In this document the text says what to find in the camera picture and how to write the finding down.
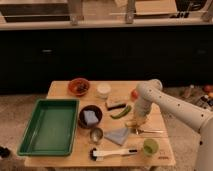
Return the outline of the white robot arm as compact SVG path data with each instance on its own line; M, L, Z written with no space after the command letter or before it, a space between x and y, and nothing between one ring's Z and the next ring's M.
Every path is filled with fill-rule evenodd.
M146 117L155 103L199 133L194 171L213 171L213 112L167 95L162 89L162 83L158 79L139 82L136 86L138 98L134 103L135 114L139 118Z

